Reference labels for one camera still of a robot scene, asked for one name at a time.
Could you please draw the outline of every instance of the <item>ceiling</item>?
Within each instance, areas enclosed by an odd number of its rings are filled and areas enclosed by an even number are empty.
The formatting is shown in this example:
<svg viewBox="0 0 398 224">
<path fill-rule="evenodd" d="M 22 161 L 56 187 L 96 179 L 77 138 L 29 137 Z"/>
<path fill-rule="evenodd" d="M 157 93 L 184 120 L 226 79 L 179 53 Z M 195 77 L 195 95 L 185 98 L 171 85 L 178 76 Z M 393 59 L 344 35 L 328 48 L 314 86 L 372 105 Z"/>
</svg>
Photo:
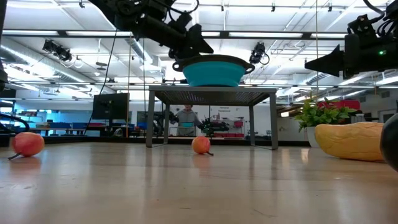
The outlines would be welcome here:
<svg viewBox="0 0 398 224">
<path fill-rule="evenodd" d="M 191 9 L 193 0 L 178 0 L 174 7 L 177 9 Z M 271 12 L 272 3 L 275 2 L 275 11 Z M 332 10 L 328 12 L 329 3 Z M 376 13 L 368 9 L 362 0 L 200 0 L 200 6 L 192 14 L 194 22 L 202 25 L 204 31 L 233 30 L 233 31 L 271 31 L 271 32 L 346 32 L 347 23 L 355 20 L 359 15 L 368 14 L 376 17 Z M 385 9 L 390 1 L 370 1 L 375 6 Z M 8 0 L 4 29 L 17 30 L 114 30 L 113 25 L 107 21 L 102 12 L 88 1 L 83 1 L 85 8 L 79 6 L 79 0 Z M 71 53 L 80 60 L 76 63 L 61 64 L 57 57 L 49 55 L 42 50 L 46 39 L 53 40 L 58 45 L 70 49 Z M 158 43 L 141 39 L 139 45 L 143 51 L 152 58 L 159 59 L 154 67 L 142 67 L 138 53 L 130 48 L 127 39 L 112 38 L 65 38 L 54 37 L 23 37 L 15 35 L 4 37 L 2 50 L 19 53 L 21 60 L 27 65 L 12 63 L 9 69 L 22 71 L 32 70 L 34 76 L 13 77 L 13 81 L 49 81 L 52 84 L 33 85 L 35 91 L 52 91 L 60 88 L 53 83 L 63 82 L 103 82 L 105 71 L 99 71 L 96 62 L 108 63 L 110 58 L 108 77 L 115 78 L 116 82 L 127 83 L 143 82 L 160 83 L 162 79 L 183 79 L 182 73 L 171 69 L 173 61 L 168 58 L 168 48 L 160 47 Z M 337 45 L 344 47 L 342 40 L 264 40 L 264 39 L 206 39 L 214 49 L 215 54 L 226 54 L 248 60 L 251 50 L 256 43 L 263 42 L 271 57 L 268 65 L 256 65 L 255 71 L 243 77 L 246 84 L 278 84 L 278 85 L 304 85 L 309 79 L 316 76 L 313 71 L 304 68 L 306 60 L 313 60 L 330 53 Z M 50 75 L 40 74 L 49 70 Z M 359 74 L 361 78 L 349 85 L 372 85 L 384 78 L 394 77 L 395 71 L 387 74 L 379 72 Z M 326 76 L 318 81 L 319 85 L 340 85 L 344 80 Z M 8 85 L 9 88 L 26 89 L 25 85 Z M 92 88 L 93 94 L 98 94 L 98 87 L 89 85 L 70 86 L 72 90 L 87 94 Z M 280 101 L 296 101 L 295 98 L 308 95 L 308 88 L 292 89 L 281 87 L 278 91 Z M 127 85 L 108 85 L 105 92 L 126 90 Z M 321 90 L 325 95 L 339 92 L 339 96 L 347 95 L 358 89 Z"/>
</svg>

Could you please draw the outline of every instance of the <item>plastic bowl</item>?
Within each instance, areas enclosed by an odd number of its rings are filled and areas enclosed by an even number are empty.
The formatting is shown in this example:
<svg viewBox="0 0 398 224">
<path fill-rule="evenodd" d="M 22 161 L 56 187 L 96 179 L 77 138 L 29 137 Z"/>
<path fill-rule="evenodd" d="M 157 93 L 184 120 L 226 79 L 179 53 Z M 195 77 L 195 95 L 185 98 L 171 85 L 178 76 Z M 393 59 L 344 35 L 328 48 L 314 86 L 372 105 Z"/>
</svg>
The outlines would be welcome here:
<svg viewBox="0 0 398 224">
<path fill-rule="evenodd" d="M 237 87 L 254 65 L 229 55 L 201 55 L 175 62 L 173 69 L 183 72 L 190 86 Z"/>
</svg>

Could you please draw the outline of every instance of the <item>red object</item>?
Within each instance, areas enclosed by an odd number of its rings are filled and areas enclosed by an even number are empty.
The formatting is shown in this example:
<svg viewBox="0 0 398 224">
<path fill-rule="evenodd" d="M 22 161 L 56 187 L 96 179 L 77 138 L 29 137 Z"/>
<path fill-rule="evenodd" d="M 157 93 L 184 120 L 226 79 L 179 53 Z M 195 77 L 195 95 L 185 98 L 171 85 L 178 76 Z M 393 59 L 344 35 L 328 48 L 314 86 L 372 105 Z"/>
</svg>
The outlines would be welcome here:
<svg viewBox="0 0 398 224">
<path fill-rule="evenodd" d="M 350 109 L 356 109 L 356 110 L 360 110 L 361 109 L 361 103 L 358 100 L 340 100 L 337 102 L 332 102 L 327 104 L 326 102 L 320 102 L 318 103 L 318 107 L 326 107 L 329 108 L 331 106 L 337 106 L 337 108 L 342 108 L 344 106 L 350 108 Z"/>
<path fill-rule="evenodd" d="M 209 152 L 210 140 L 204 136 L 198 136 L 192 140 L 192 149 L 197 154 L 207 153 L 207 154 L 213 156 L 213 154 Z"/>
<path fill-rule="evenodd" d="M 235 121 L 235 122 L 234 122 L 234 126 L 235 126 L 235 128 L 240 128 L 240 127 L 242 127 L 242 126 L 243 126 L 243 121 Z"/>
<path fill-rule="evenodd" d="M 41 135 L 35 133 L 19 133 L 12 140 L 12 148 L 16 153 L 8 159 L 13 159 L 19 155 L 34 156 L 44 148 L 44 139 Z"/>
</svg>

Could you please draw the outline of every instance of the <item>wooden floor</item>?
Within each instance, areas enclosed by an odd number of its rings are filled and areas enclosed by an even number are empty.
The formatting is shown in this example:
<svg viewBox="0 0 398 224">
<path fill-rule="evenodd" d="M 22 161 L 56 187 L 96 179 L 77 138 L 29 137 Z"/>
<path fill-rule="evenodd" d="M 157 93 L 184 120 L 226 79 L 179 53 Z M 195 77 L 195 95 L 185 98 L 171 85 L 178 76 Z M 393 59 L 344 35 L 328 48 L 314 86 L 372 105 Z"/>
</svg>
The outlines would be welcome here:
<svg viewBox="0 0 398 224">
<path fill-rule="evenodd" d="M 0 151 L 0 223 L 398 223 L 398 173 L 320 149 L 48 145 Z"/>
</svg>

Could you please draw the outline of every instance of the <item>flower pot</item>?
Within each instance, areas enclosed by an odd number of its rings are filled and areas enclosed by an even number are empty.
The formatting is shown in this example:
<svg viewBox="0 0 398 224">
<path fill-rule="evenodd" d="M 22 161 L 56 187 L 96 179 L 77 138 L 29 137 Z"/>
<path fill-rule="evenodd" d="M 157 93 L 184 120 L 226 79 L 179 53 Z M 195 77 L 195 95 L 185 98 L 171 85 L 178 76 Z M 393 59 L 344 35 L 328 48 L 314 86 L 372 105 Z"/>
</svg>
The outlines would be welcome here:
<svg viewBox="0 0 398 224">
<path fill-rule="evenodd" d="M 307 127 L 307 137 L 311 147 L 319 148 L 317 140 L 315 139 L 315 127 Z"/>
</svg>

